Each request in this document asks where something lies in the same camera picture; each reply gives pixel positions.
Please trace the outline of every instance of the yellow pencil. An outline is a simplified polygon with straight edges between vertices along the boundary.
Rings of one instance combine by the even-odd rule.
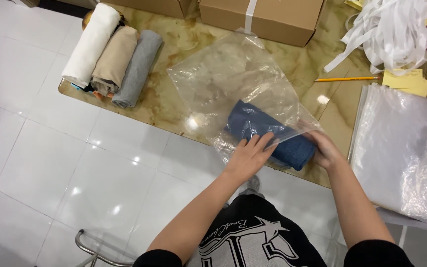
[[[350,77],[350,78],[325,78],[316,79],[316,82],[333,82],[333,81],[358,81],[358,80],[377,80],[380,77]]]

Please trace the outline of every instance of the person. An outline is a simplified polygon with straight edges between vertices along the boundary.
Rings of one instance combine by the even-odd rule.
[[[314,162],[329,175],[349,249],[344,266],[413,266],[332,140],[319,131],[304,135],[317,145]],[[303,230],[257,191],[254,177],[277,146],[265,150],[273,136],[241,140],[222,174],[175,216],[133,266],[326,266]],[[244,183],[246,191],[227,207]]]

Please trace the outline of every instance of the gold marble surface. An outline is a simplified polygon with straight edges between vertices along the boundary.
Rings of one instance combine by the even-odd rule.
[[[60,84],[59,92],[189,139],[209,144],[202,133],[188,127],[189,114],[169,78],[166,68],[183,61],[228,34],[229,31],[202,24],[198,17],[196,1],[193,1],[185,20],[109,5],[123,13],[129,26],[139,31],[150,29],[164,39],[136,106],[129,109],[118,108],[111,104],[110,99],[104,98],[103,101],[100,101],[92,94],[75,90],[67,81]],[[344,155],[347,155],[349,151],[362,85],[369,84],[370,81],[315,83],[314,79],[318,77],[370,76],[368,59],[360,50],[353,51],[330,73],[323,72],[323,67],[336,55],[343,52],[345,45],[340,42],[340,39],[346,33],[344,23],[350,15],[356,12],[357,10],[344,4],[343,0],[328,0],[317,31],[304,48],[262,40],[265,48],[272,54],[293,85],[301,103],[319,120],[325,132]],[[423,68],[424,76],[427,79],[427,64]],[[270,166],[330,188],[325,171],[311,162],[300,172],[273,164]]]

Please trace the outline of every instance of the rolled clothing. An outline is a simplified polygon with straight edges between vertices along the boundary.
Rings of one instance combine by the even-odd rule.
[[[141,32],[138,45],[126,69],[122,86],[111,101],[113,104],[122,108],[136,105],[161,44],[162,37],[159,34],[151,30]]]
[[[129,59],[138,43],[138,31],[132,27],[119,27],[105,47],[92,75],[92,87],[107,96],[116,93],[122,85]]]
[[[255,134],[263,136],[268,132],[282,136],[296,134],[291,127],[283,125],[258,107],[242,100],[238,100],[230,112],[228,124],[224,130],[239,140],[246,138],[248,141]],[[312,158],[315,151],[314,143],[302,135],[297,135],[279,143],[271,156],[286,166],[300,171]]]
[[[68,60],[62,77],[80,88],[87,87],[95,65],[119,21],[118,11],[99,3]]]

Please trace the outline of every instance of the cardboard box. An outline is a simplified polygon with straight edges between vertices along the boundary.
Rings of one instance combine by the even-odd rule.
[[[192,0],[102,0],[102,2],[183,19]]]
[[[198,0],[202,22],[237,30],[245,27],[250,0]],[[257,0],[251,32],[261,38],[305,46],[316,31],[325,0]]]

